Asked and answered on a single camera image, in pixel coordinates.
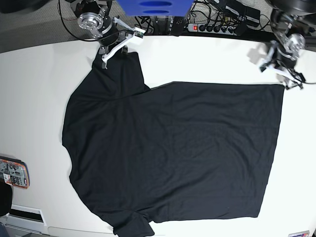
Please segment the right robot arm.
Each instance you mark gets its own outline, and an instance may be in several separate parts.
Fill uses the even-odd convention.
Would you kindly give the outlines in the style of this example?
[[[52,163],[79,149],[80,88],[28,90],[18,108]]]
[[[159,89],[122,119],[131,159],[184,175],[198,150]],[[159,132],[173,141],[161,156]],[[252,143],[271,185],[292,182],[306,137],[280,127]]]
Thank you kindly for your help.
[[[69,0],[78,26],[91,33],[93,41],[100,44],[99,54],[105,55],[128,36],[126,29],[119,30],[110,17],[111,0]]]

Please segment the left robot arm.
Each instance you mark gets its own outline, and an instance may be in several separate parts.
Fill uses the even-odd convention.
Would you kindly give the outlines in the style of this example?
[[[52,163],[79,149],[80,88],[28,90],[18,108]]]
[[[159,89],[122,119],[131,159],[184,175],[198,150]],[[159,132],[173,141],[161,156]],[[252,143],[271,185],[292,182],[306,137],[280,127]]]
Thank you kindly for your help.
[[[296,19],[296,16],[276,9],[270,16],[271,30],[276,37],[273,63],[275,68],[283,73],[283,83],[287,90],[295,87],[303,89],[303,84],[306,82],[303,74],[295,70],[306,43],[303,28]]]

